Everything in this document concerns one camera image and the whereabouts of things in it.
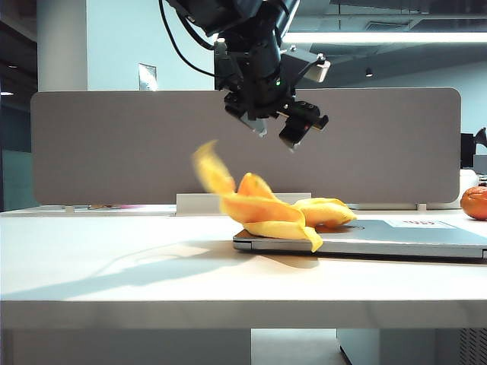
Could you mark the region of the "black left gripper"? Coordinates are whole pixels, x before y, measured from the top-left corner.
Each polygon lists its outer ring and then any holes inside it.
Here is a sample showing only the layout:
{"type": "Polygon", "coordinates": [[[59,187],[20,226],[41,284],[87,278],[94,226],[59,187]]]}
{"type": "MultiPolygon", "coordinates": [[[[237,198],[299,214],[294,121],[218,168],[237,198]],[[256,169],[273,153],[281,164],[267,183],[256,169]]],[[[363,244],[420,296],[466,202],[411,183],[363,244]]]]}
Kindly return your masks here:
{"type": "Polygon", "coordinates": [[[215,88],[228,91],[225,111],[259,137],[267,134],[268,118],[283,115],[287,119],[279,138],[293,151],[310,127],[321,130],[328,123],[317,106],[295,99],[295,86],[302,78],[321,82],[326,77],[329,61],[324,54],[296,46],[280,50],[272,39],[238,52],[228,48],[226,39],[218,38],[214,64],[215,88]]]}

